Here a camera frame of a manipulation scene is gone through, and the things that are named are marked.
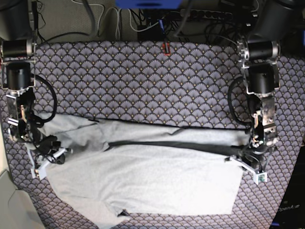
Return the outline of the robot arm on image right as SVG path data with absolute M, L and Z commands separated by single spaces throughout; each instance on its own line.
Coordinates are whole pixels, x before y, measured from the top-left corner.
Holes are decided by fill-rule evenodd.
M 263 172 L 266 152 L 271 152 L 278 141 L 275 125 L 275 91 L 279 89 L 277 58 L 281 51 L 280 40 L 305 7 L 303 0 L 267 0 L 254 28 L 237 42 L 242 62 L 242 77 L 229 86 L 228 100 L 232 100 L 233 88 L 243 82 L 251 121 L 250 139 L 239 151 L 237 160 L 243 167 L 258 167 Z

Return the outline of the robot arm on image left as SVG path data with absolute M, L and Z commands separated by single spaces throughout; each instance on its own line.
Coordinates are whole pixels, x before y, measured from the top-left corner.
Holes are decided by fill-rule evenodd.
M 57 97 L 51 84 L 31 71 L 36 64 L 38 27 L 37 1 L 0 2 L 0 73 L 1 86 L 8 91 L 9 136 L 12 141 L 33 145 L 34 165 L 39 159 L 62 165 L 65 156 L 55 155 L 61 147 L 57 137 L 43 136 L 39 131 L 55 117 Z M 53 98 L 53 111 L 46 119 L 33 111 L 37 81 L 49 89 Z

